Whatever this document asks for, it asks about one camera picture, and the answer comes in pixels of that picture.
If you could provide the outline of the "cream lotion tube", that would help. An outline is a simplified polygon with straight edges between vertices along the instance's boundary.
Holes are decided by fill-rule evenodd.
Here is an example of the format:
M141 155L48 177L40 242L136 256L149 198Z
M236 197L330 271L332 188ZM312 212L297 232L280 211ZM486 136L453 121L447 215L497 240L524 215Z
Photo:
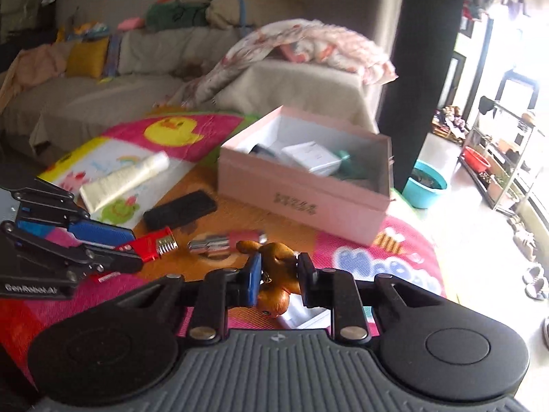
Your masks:
M106 176L90 181L79 189L85 208L93 214L128 191L145 181L156 177L170 166L170 158L165 152L147 156L134 165L128 165Z

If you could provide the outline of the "red plastic basin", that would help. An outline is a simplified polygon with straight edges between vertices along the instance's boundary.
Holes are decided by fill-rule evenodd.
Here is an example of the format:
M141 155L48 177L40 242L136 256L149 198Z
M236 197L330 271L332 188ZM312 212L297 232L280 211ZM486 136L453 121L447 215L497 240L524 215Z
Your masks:
M469 165L469 168L473 169L476 174L486 172L490 168L489 161L470 146L464 147L462 156L465 163Z

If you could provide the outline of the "black remote control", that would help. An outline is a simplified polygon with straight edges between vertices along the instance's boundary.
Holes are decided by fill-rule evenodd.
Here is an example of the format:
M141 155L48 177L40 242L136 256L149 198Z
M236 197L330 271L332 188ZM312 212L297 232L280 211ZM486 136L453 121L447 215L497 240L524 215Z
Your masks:
M176 229L215 212L217 208L213 198L198 190L145 211L143 221L148 231L166 227Z

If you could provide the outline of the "white apple product box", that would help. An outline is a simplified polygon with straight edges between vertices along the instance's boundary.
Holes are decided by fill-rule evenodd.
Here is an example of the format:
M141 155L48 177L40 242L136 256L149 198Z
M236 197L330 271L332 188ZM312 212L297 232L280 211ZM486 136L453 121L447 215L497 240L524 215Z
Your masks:
M339 156L314 141L286 146L280 155L286 164L316 176L328 177L341 166Z

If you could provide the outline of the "metal balcony shelf rack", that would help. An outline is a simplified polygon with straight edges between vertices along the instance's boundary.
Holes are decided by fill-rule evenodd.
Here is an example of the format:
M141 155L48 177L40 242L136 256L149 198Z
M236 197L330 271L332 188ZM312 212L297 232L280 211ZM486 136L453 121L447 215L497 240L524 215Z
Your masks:
M515 113L499 101L480 98L475 120L460 149L459 163L491 209L511 217L527 199L537 177L527 163L527 154L543 136L532 111ZM462 156L465 146L489 161L486 172L476 174L469 168Z

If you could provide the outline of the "white wall plug adapter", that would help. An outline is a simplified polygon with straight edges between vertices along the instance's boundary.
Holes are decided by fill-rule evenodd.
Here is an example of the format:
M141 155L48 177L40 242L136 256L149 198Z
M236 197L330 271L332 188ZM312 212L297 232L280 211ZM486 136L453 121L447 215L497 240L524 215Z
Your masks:
M301 296L291 294L289 308L277 321L287 329L326 329L331 324L331 313L324 308L307 308Z

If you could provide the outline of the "floral pink blanket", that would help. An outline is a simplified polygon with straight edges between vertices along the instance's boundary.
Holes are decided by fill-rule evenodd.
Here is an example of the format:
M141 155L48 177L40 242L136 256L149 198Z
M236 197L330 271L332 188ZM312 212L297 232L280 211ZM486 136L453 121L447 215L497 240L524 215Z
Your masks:
M389 55L375 42L346 27L322 21L276 21L256 29L233 45L211 71L183 84L157 107L196 108L272 53L291 63L312 63L361 79L362 85L385 85L397 78Z

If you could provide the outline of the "teal plastic toy tool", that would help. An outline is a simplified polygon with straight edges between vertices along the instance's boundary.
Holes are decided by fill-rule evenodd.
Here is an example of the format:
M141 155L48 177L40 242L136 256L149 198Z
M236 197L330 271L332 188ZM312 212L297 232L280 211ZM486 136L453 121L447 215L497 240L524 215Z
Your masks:
M363 181L367 179L366 169L357 165L349 152L340 150L335 152L335 155L340 158L340 165L338 170L333 174L333 177L341 181Z

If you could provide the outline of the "grey slippers pair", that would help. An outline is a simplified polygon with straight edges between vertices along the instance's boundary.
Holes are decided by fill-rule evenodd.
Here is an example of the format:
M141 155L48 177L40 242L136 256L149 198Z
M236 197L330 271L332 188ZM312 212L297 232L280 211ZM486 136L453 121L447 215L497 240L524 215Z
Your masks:
M525 293L530 299L548 299L548 279L541 265L535 264L529 267L522 279L525 283Z

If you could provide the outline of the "beige pillow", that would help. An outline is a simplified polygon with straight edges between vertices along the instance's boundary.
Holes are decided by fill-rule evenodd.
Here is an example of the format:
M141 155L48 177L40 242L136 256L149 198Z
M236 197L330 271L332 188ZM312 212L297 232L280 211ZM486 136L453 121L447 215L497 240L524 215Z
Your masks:
M211 0L206 19L210 26L221 30L256 28L299 18L304 11L304 4L297 0Z

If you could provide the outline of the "teal plastic basin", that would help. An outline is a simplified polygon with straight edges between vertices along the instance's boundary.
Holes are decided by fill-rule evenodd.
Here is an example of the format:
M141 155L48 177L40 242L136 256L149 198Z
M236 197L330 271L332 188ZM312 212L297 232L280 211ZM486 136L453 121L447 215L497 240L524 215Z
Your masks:
M418 209L428 209L447 190L445 178L424 161L418 160L403 190L403 197Z

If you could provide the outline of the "yellow cushion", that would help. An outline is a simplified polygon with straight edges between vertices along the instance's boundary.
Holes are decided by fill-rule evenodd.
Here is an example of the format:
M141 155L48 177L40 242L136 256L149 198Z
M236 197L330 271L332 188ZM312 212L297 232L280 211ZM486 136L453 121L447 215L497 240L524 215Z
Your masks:
M102 76L108 46L108 37L74 45L67 60L65 76L99 79Z

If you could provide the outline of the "beige sofa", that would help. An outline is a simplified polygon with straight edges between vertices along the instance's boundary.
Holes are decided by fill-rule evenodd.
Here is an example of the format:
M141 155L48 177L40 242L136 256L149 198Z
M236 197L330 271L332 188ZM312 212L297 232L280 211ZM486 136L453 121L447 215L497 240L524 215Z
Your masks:
M199 5L201 21L163 26L149 16L139 27L77 37L21 50L1 75L1 134L18 151L47 162L109 127L147 114L183 84L213 69L239 40L260 27L217 29L208 24L209 3ZM102 76L66 77L74 45L109 38ZM289 105L347 120L369 131L378 128L367 92L378 85L312 63L291 63L272 53L246 69L213 98L186 111L212 109L266 114Z

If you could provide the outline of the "pink cardboard box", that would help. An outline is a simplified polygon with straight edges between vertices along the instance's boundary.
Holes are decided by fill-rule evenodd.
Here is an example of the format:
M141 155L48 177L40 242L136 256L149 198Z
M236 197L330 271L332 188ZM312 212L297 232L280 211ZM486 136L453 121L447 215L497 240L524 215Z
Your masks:
M350 155L342 181L290 165L286 146L315 142ZM322 232L372 244L393 187L392 144L346 121L280 106L221 145L218 191Z

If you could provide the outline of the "brown toy dog figurine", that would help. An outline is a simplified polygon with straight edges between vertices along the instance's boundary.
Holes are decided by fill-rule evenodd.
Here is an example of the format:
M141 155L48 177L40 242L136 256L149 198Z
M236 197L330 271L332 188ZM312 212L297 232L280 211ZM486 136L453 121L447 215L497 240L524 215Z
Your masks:
M239 241L236 249L246 255L260 254L262 283L257 309L272 318L283 315L289 308L290 295L301 294L297 254L279 242L260 244L254 241Z

